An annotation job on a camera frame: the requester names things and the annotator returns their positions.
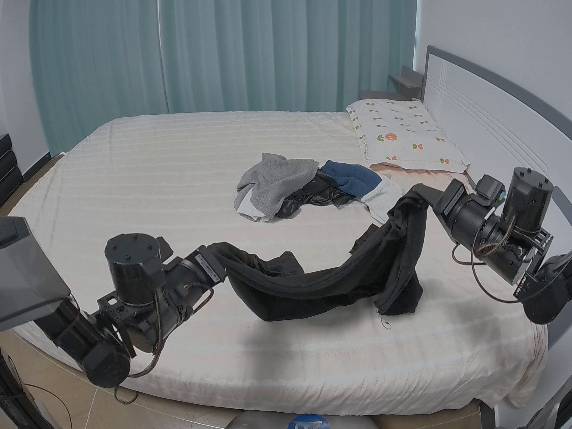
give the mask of mattress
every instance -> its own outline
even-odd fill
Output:
[[[236,184],[263,152],[320,164],[361,162],[345,113],[120,118],[58,161],[11,214],[27,218],[88,312],[113,290],[104,247],[118,233],[161,235],[180,256],[227,241],[265,260],[292,251],[307,272],[340,265],[372,223],[363,204],[305,205],[290,219],[267,223],[234,211]],[[405,189],[417,182],[443,189],[453,176],[375,169]],[[330,415],[429,413],[475,397],[489,406],[506,396],[524,405],[546,362],[547,329],[530,323],[520,304],[484,295],[470,269],[451,260],[452,246],[429,212],[416,268],[425,290],[417,311],[383,320],[364,299],[266,323],[229,282],[218,285],[212,301],[169,337],[154,371],[124,385],[197,404]],[[510,295],[490,270],[479,273],[491,292]],[[16,330],[75,366],[35,325]],[[149,360],[139,353],[132,370]]]

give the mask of tiled floor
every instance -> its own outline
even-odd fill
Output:
[[[22,185],[0,207],[0,216],[10,213],[18,200],[57,161],[54,158],[33,178]],[[85,375],[47,356],[10,331],[0,333],[0,347],[12,358],[21,378],[58,395],[68,406],[75,429],[216,429],[226,427],[239,410],[205,407],[141,394],[136,403],[121,405],[112,391],[92,385]],[[30,389],[41,400],[56,421],[67,429],[68,414],[63,405],[45,391]],[[121,397],[132,395],[121,390]],[[477,402],[461,410],[444,410],[432,415],[372,416],[380,429],[481,429]],[[0,411],[0,428],[11,427]]]

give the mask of curtain fold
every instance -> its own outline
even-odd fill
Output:
[[[167,113],[157,0],[32,0],[30,60],[51,154],[111,119]]]
[[[412,65],[416,0],[159,0],[169,111],[342,111]]]
[[[122,116],[342,111],[412,65],[416,0],[32,0],[52,154]]]

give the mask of pillow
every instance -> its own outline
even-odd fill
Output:
[[[467,168],[461,150],[418,100],[359,100],[346,110],[368,167],[387,164],[455,173]]]

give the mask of white headboard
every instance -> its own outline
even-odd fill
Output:
[[[548,256],[572,249],[572,121],[517,84],[461,57],[427,47],[422,101],[461,148],[476,182],[488,173],[508,188],[514,167],[546,175],[555,189],[543,227]],[[550,344],[572,325],[572,302],[548,326]]]

